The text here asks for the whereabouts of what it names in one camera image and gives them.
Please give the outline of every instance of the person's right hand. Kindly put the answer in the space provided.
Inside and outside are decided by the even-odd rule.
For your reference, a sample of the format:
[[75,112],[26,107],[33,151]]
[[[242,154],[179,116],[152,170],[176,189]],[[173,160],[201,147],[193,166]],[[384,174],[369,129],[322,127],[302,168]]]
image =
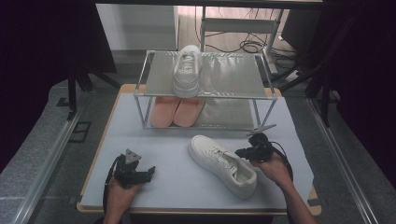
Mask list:
[[273,153],[270,160],[266,162],[261,161],[250,161],[250,163],[262,170],[262,172],[274,181],[280,188],[285,188],[289,184],[292,184],[288,168],[282,158],[276,153]]

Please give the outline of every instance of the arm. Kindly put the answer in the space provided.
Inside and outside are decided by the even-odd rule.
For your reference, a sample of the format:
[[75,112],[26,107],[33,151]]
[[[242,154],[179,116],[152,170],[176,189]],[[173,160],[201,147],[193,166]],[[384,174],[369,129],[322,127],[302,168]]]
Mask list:
[[138,190],[139,185],[133,185],[129,189],[124,189],[117,179],[111,177],[104,224],[119,224],[122,214],[131,206],[132,200]]
[[300,194],[297,192],[290,179],[289,171],[282,159],[275,153],[267,162],[250,161],[250,163],[262,170],[262,172],[274,181],[282,190],[290,215],[294,223],[318,223],[306,207]]

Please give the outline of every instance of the table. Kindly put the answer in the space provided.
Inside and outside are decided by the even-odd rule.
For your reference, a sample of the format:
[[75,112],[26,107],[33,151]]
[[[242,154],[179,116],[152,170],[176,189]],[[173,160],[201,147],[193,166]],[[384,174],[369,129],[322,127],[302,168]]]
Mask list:
[[[141,155],[143,159],[140,162],[140,166],[137,170],[142,169],[146,170],[152,165],[156,165],[156,173],[153,176],[153,179],[150,183],[147,183],[143,188],[142,192],[139,193],[134,200],[134,204],[132,208],[129,210],[131,213],[137,214],[240,214],[240,215],[285,215],[286,214],[286,204],[283,199],[283,194],[278,189],[278,187],[272,183],[269,179],[267,179],[263,174],[259,174],[258,178],[258,189],[256,189],[255,196],[248,199],[247,201],[243,201],[237,199],[235,196],[231,194],[230,191],[226,190],[221,181],[214,175],[209,175],[209,172],[203,170],[202,168],[198,168],[198,165],[195,164],[194,161],[189,159],[187,150],[178,151],[181,147],[183,148],[184,144],[186,144],[186,139],[188,140],[192,135],[194,135],[197,131],[187,131],[183,130],[185,133],[184,136],[177,138],[173,135],[182,134],[181,130],[172,129],[172,130],[155,130],[155,129],[144,129],[140,125],[140,120],[136,115],[136,123],[134,128],[127,128],[131,123],[128,123],[126,119],[120,120],[120,115],[125,115],[125,111],[121,111],[122,109],[128,110],[126,113],[131,114],[133,112],[137,112],[133,106],[128,106],[125,104],[125,100],[129,98],[133,103],[133,91],[135,85],[128,84],[123,85],[120,89],[118,98],[116,103],[114,104],[113,110],[111,112],[110,118],[107,122],[107,126],[105,128],[101,143],[96,152],[95,158],[92,162],[92,168],[87,176],[84,187],[81,191],[82,200],[78,203],[78,210],[80,212],[102,212],[102,196],[103,196],[103,186],[104,178],[106,178],[106,174],[108,168],[111,165],[111,162],[120,155],[119,153],[124,153],[125,146],[131,142],[134,142],[134,145],[138,145],[141,147],[145,147],[144,150],[140,148],[131,148],[131,150],[135,151],[137,154]],[[284,110],[285,116],[282,116],[282,119],[285,119],[286,115],[289,111],[285,111],[285,107],[282,107]],[[121,127],[122,124],[128,123],[125,127]],[[282,127],[281,123],[277,124],[279,129]],[[311,184],[306,184],[307,182],[312,183],[313,175],[312,171],[309,168],[309,165],[306,163],[306,159],[304,157],[304,153],[302,152],[301,145],[299,147],[300,151],[293,152],[292,150],[288,150],[290,148],[290,144],[296,145],[296,141],[299,143],[297,139],[287,139],[286,141],[281,141],[280,139],[275,140],[276,130],[267,131],[269,138],[274,137],[274,141],[279,142],[290,155],[291,161],[290,163],[293,166],[295,173],[295,185],[297,190],[303,195],[303,198],[307,200],[315,200],[318,198],[315,190],[312,188]],[[282,133],[286,132],[286,135],[290,134],[292,136],[295,131],[294,130],[281,130]],[[135,134],[140,135],[147,138],[147,140],[136,140],[133,139]],[[150,136],[150,133],[160,133],[158,134],[158,139],[161,139],[162,147],[159,148],[156,140]],[[202,134],[206,134],[207,136],[214,137],[214,139],[222,141],[221,144],[228,146],[239,144],[239,147],[245,146],[248,141],[245,141],[244,138],[240,137],[240,132],[229,131],[222,133],[215,131],[201,131]],[[175,140],[175,143],[170,143],[169,140]],[[167,150],[169,154],[173,155],[176,161],[180,161],[179,166],[169,168],[167,166],[168,163],[164,161],[158,160],[158,150]],[[169,157],[167,153],[163,153],[160,156],[165,160],[172,158]],[[170,176],[168,172],[179,172],[176,176]],[[196,179],[204,179],[205,181],[201,181],[200,184],[198,182],[192,183],[189,181],[189,176],[194,176]],[[179,182],[182,183],[183,187],[173,186],[172,183]],[[184,191],[183,188],[191,188],[191,191],[195,191],[198,189],[194,189],[193,185],[199,185],[199,188],[212,188],[216,191],[215,194],[209,194],[209,196],[205,196],[203,194],[192,195]],[[259,186],[264,185],[268,189],[267,190],[259,190]],[[221,198],[220,203],[209,202],[210,198],[216,198],[217,196]],[[194,204],[188,202],[188,200],[194,199]],[[321,212],[320,206],[312,206],[309,207],[311,212],[314,215],[318,215]]]

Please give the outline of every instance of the shoe tongue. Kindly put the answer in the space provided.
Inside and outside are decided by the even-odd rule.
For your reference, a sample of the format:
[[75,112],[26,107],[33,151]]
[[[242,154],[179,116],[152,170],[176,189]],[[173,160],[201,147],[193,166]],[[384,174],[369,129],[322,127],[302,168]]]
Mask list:
[[233,177],[236,177],[238,171],[238,165],[233,155],[230,154],[229,152],[225,152],[223,158],[230,164],[230,174]]

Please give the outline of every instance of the floor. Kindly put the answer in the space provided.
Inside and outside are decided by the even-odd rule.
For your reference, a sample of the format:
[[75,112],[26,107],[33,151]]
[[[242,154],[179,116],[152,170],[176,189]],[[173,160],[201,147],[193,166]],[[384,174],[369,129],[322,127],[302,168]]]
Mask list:
[[[180,36],[178,41],[180,49],[187,44],[199,44],[194,30],[191,29],[195,23],[194,12],[194,7],[179,9]],[[275,11],[272,13],[272,9],[267,9],[262,14],[259,13],[263,18],[273,18],[275,14]],[[200,15],[200,8],[197,10],[197,15]],[[247,15],[249,17],[253,14],[249,10],[236,9],[236,11],[232,11],[230,8],[227,10],[226,8],[211,8],[207,11],[207,15],[214,17],[245,17]],[[239,37],[229,34],[216,35],[210,37],[206,44],[223,50],[233,50],[239,48],[240,41],[244,40],[246,35]],[[287,43],[279,38],[276,38],[274,47],[292,50]],[[111,76],[120,83],[136,83],[144,55],[144,52],[136,51],[132,53],[114,52],[118,73],[111,74]],[[285,71],[293,64],[292,60],[282,60],[281,62],[277,65],[279,71]],[[44,192],[39,197],[29,223],[93,223],[103,215],[83,214],[76,208],[76,203],[80,199],[79,194],[118,93],[117,89],[101,79],[94,76],[91,78],[94,83],[93,91],[78,90],[81,109],[78,122],[81,126],[90,124],[88,135],[84,139],[84,136],[79,132],[71,134],[69,139],[71,141],[65,144],[64,153],[61,155]],[[282,85],[290,78],[280,79],[274,85]],[[322,208],[317,219],[319,223],[368,223],[363,220],[357,199],[353,197],[354,194],[351,193],[350,186],[347,184],[343,172],[340,171],[337,160],[334,159],[334,153],[326,142],[326,136],[319,128],[315,113],[304,97],[304,87],[307,82],[283,92],[283,96],[286,98],[297,134],[304,147],[305,156],[314,172],[313,184],[318,193],[318,200],[315,203]],[[53,86],[41,118],[8,167],[0,174],[0,223],[9,223],[13,220],[26,193],[34,183],[43,161],[50,154],[54,140],[59,136],[60,130],[66,123],[68,107],[59,103],[67,97],[65,81]],[[395,223],[395,189],[343,122],[336,110],[336,104],[330,106],[329,121],[332,137],[336,140],[357,183],[372,206],[377,223]],[[146,223],[155,223],[156,221],[158,219]],[[275,217],[272,223],[289,222],[286,217],[280,216]]]

